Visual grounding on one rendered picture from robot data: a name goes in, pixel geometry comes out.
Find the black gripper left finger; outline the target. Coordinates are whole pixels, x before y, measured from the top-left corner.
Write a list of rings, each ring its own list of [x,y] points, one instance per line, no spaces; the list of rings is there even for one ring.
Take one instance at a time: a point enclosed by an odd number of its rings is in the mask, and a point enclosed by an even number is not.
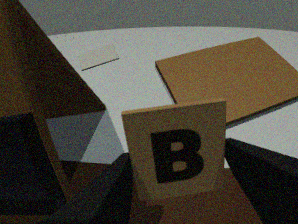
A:
[[[129,224],[132,186],[129,153],[122,153],[76,197],[35,224]]]

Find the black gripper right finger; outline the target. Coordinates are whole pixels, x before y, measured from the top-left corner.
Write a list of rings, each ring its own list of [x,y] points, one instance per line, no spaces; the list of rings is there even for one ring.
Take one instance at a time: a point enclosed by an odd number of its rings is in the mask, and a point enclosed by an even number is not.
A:
[[[225,137],[225,159],[263,224],[298,224],[298,159]]]

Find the tan letter tile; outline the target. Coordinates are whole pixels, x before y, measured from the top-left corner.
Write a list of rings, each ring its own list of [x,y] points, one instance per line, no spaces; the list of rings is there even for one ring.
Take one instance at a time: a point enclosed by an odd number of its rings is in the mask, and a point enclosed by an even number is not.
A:
[[[226,99],[122,111],[138,201],[223,189]]]

